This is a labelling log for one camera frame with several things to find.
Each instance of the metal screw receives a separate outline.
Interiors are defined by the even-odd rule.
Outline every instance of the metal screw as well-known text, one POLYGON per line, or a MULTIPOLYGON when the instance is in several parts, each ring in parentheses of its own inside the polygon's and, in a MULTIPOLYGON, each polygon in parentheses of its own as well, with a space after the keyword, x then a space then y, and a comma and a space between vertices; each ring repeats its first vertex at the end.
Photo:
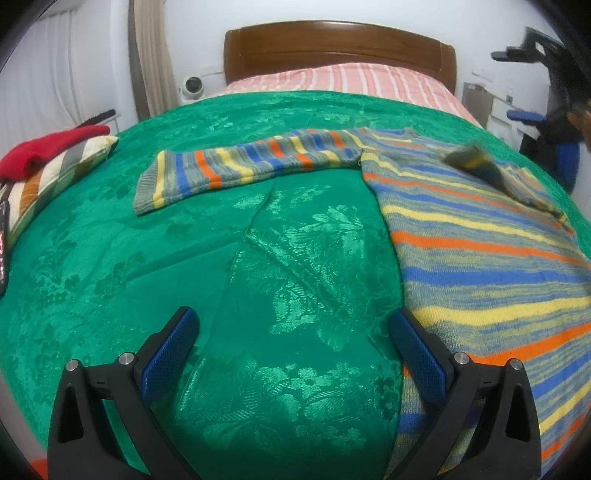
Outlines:
POLYGON ((521 370, 523 368, 523 363, 521 362, 521 360, 518 360, 516 358, 512 358, 511 360, 509 360, 509 365, 513 370, 521 370))
POLYGON ((125 352, 119 355, 119 363, 121 365, 129 365, 131 362, 134 361, 135 355, 131 352, 125 352))
POLYGON ((66 370, 68 370, 69 372, 73 372, 74 370, 76 370, 76 368, 78 368, 78 365, 80 365, 80 362, 78 360, 70 360, 66 364, 66 370))
POLYGON ((470 357, 464 352, 456 352, 453 355, 453 359, 460 365, 466 365, 470 361, 470 357))

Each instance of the pink striped sheet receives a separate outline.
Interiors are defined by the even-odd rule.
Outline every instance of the pink striped sheet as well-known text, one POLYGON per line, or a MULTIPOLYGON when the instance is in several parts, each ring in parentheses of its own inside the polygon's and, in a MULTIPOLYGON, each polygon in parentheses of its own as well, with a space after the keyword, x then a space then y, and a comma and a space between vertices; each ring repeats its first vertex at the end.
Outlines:
POLYGON ((231 83, 215 96, 293 90, 329 90, 388 98, 452 113, 480 126, 438 80, 412 70, 375 63, 343 63, 260 75, 231 83))

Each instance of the beige curtain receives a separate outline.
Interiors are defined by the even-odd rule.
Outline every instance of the beige curtain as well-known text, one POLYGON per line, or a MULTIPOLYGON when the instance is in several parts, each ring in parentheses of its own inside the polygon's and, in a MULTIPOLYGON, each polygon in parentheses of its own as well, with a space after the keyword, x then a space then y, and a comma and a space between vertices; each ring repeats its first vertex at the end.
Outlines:
POLYGON ((164 0, 135 0, 135 41, 150 116, 178 106, 173 65, 164 35, 164 0))

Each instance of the striped sweater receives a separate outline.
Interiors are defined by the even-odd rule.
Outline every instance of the striped sweater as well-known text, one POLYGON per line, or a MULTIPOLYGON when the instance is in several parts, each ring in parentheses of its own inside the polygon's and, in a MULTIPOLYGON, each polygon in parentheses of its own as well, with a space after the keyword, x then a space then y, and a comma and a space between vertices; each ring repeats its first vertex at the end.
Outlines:
MULTIPOLYGON (((388 225, 415 317, 452 352, 495 365, 524 362, 546 471, 591 400, 591 262, 526 168, 412 130, 294 131, 230 148, 160 152, 139 180, 134 208, 142 214, 206 190, 359 165, 388 225)), ((425 418, 405 371, 389 470, 425 418)), ((470 433, 446 469, 461 460, 470 433)))

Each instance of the wooden headboard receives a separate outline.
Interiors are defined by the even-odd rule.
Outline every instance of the wooden headboard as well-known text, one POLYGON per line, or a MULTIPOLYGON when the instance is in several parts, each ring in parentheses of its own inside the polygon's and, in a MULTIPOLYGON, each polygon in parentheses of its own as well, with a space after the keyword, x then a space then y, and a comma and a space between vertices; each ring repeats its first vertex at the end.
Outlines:
POLYGON ((456 51, 433 38, 354 22, 297 21, 253 25, 226 33, 226 81, 362 61, 406 67, 456 90, 456 51))

